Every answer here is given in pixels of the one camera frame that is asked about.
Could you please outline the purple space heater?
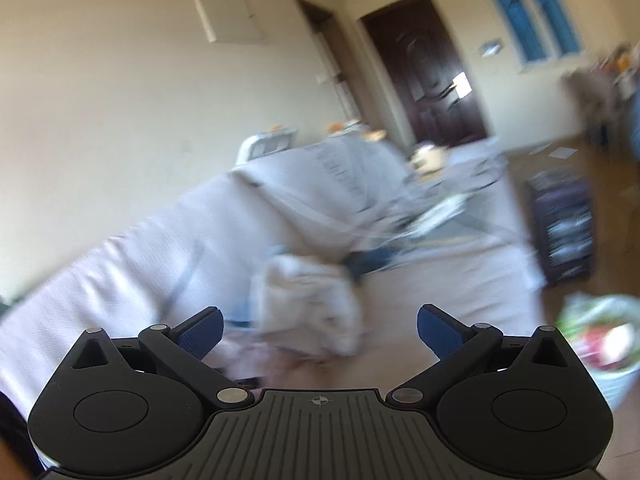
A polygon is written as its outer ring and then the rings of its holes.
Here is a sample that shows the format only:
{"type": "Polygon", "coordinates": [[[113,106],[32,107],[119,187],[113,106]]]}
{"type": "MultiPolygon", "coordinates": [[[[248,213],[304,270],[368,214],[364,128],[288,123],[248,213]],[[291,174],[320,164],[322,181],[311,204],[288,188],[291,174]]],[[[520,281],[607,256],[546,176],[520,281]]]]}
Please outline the purple space heater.
{"type": "Polygon", "coordinates": [[[534,245],[547,285],[590,275],[596,248],[589,182],[560,168],[538,172],[525,188],[534,245]]]}

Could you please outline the white knit sweater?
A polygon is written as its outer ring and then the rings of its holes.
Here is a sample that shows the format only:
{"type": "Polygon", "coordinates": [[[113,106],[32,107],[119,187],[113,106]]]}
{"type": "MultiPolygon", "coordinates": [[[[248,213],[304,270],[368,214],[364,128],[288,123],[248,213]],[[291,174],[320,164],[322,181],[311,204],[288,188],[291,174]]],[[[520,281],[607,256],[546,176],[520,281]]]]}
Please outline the white knit sweater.
{"type": "Polygon", "coordinates": [[[366,331],[348,273],[291,254],[271,257],[252,278],[250,326],[268,344],[308,356],[353,356],[366,331]]]}

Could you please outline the dark blue garment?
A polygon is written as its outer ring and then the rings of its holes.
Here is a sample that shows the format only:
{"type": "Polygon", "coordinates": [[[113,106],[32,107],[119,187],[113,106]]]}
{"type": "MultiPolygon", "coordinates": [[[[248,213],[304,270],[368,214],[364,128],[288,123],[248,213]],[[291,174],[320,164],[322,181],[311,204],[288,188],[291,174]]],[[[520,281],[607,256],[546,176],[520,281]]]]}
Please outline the dark blue garment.
{"type": "Polygon", "coordinates": [[[344,260],[347,269],[355,283],[360,283],[369,273],[385,268],[394,258],[394,254],[387,248],[375,248],[366,252],[351,252],[344,260]]]}

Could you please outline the blue window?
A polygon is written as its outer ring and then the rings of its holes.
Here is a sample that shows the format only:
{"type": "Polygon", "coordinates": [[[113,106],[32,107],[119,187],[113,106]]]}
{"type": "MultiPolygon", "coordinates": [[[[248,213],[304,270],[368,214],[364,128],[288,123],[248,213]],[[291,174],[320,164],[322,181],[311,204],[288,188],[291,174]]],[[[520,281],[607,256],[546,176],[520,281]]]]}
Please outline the blue window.
{"type": "Polygon", "coordinates": [[[576,58],[582,37],[563,0],[491,0],[514,41],[521,66],[576,58]]]}

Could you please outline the bag of snacks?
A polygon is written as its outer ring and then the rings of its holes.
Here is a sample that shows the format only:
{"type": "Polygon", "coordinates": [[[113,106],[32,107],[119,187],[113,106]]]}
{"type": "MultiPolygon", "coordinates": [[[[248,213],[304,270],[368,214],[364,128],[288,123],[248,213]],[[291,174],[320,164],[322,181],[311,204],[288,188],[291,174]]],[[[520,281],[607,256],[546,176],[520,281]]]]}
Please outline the bag of snacks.
{"type": "Polygon", "coordinates": [[[556,326],[617,410],[639,376],[639,298],[574,292],[556,326]]]}

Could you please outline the dining table with chairs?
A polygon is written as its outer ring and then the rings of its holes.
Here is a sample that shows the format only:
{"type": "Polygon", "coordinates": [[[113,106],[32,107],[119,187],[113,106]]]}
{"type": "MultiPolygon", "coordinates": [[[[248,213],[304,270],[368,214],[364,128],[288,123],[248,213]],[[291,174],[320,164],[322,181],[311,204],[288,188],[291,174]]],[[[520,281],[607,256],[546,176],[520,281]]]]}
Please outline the dining table with chairs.
{"type": "Polygon", "coordinates": [[[582,133],[597,145],[629,150],[639,96],[639,45],[622,42],[606,58],[565,73],[582,133]]]}

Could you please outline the dark brown door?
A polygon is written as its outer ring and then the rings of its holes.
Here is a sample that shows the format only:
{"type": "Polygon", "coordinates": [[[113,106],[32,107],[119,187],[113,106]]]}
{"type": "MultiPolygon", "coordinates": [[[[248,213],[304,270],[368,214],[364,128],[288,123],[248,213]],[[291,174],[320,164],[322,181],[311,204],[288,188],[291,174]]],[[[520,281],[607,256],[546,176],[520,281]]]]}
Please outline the dark brown door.
{"type": "Polygon", "coordinates": [[[453,148],[488,137],[475,96],[454,86],[465,67],[432,0],[400,0],[361,21],[416,142],[453,148]]]}

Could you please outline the cream sofa with cover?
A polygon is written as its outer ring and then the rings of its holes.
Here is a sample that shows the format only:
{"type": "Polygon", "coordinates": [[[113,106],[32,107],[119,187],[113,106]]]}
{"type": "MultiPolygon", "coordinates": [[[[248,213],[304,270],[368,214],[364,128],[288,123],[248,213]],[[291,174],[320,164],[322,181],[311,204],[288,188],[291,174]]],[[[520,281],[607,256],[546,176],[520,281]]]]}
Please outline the cream sofa with cover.
{"type": "Polygon", "coordinates": [[[214,177],[54,274],[2,318],[1,389],[28,413],[86,328],[131,337],[214,306],[224,339],[206,361],[231,377],[390,390],[434,362],[416,338],[421,306],[528,335],[544,320],[542,284],[494,142],[452,148],[422,182],[393,144],[337,136],[214,177]],[[348,273],[351,252],[381,247],[393,260],[350,278],[366,326],[353,356],[279,348],[250,326],[250,282],[271,257],[348,273]]]}

